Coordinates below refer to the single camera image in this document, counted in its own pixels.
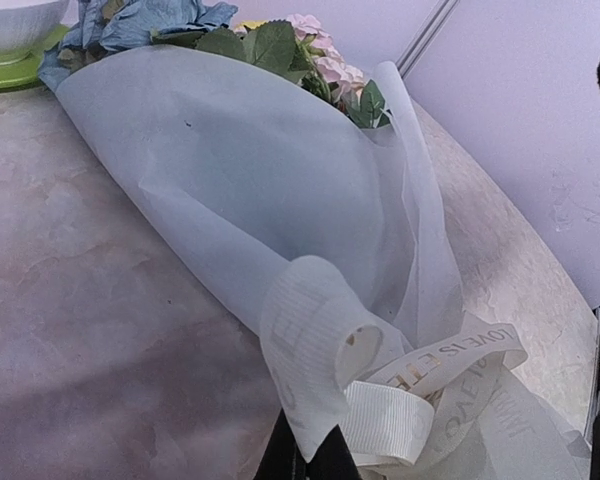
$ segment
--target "round table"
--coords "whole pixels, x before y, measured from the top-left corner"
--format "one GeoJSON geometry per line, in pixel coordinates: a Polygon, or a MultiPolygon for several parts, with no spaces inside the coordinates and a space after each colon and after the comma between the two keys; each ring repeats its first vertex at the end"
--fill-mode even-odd
{"type": "MultiPolygon", "coordinates": [[[[477,163],[418,109],[467,309],[584,426],[597,324],[477,163]]],[[[0,479],[249,478],[277,415],[257,338],[108,176],[53,95],[0,94],[0,479]]]]}

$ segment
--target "white ribbon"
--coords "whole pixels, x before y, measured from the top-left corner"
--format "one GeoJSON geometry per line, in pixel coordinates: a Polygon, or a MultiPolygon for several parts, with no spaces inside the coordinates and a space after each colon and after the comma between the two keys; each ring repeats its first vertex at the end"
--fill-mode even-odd
{"type": "Polygon", "coordinates": [[[262,349],[306,460],[339,424],[368,478],[581,478],[543,408],[508,371],[527,358],[512,325],[466,315],[459,335],[354,381],[391,332],[382,322],[317,257],[291,262],[269,292],[262,349]],[[521,464],[540,456],[547,460],[521,464]]]}

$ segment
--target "pink flower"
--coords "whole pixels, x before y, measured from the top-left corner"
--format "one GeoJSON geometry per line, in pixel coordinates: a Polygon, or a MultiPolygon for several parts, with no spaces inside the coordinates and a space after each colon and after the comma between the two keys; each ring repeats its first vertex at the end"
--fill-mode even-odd
{"type": "Polygon", "coordinates": [[[320,20],[313,15],[300,15],[296,13],[289,15],[286,20],[293,26],[298,40],[304,40],[307,35],[315,35],[315,40],[311,42],[312,47],[320,49],[333,47],[333,38],[322,29],[320,20]]]}
{"type": "Polygon", "coordinates": [[[329,56],[317,57],[314,62],[327,83],[338,84],[338,88],[333,92],[334,101],[338,101],[347,92],[358,92],[364,88],[364,74],[356,67],[329,56]]]}
{"type": "Polygon", "coordinates": [[[307,36],[315,36],[310,46],[322,50],[324,56],[314,55],[313,61],[318,72],[327,83],[337,83],[338,88],[333,92],[333,100],[350,91],[356,93],[364,88],[364,74],[351,65],[347,65],[335,47],[333,38],[322,29],[322,24],[313,15],[289,15],[286,20],[291,23],[298,40],[303,41],[307,36]]]}

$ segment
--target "bouquet stem wrap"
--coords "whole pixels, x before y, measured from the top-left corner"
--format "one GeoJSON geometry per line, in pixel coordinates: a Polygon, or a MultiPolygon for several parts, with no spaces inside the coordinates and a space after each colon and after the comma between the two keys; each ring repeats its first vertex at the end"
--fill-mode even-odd
{"type": "Polygon", "coordinates": [[[191,272],[261,337],[306,459],[340,424],[370,478],[520,478],[507,449],[529,453],[524,444],[553,459],[528,478],[580,478],[506,370],[524,360],[515,330],[465,352],[490,330],[463,327],[442,200],[402,80],[390,63],[373,77],[391,125],[368,131],[276,75],[171,46],[105,58],[56,95],[191,272]],[[464,362],[442,355],[448,338],[464,362]],[[546,433],[535,443],[511,443],[498,426],[496,395],[518,391],[534,426],[520,435],[546,433]]]}

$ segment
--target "green saucer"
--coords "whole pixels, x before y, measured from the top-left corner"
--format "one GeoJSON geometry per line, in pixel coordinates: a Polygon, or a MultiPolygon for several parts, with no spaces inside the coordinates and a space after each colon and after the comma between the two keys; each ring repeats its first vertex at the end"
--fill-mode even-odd
{"type": "Polygon", "coordinates": [[[50,49],[69,31],[69,27],[58,25],[51,34],[34,47],[24,60],[11,65],[0,65],[0,90],[38,84],[38,66],[45,50],[50,49]]]}

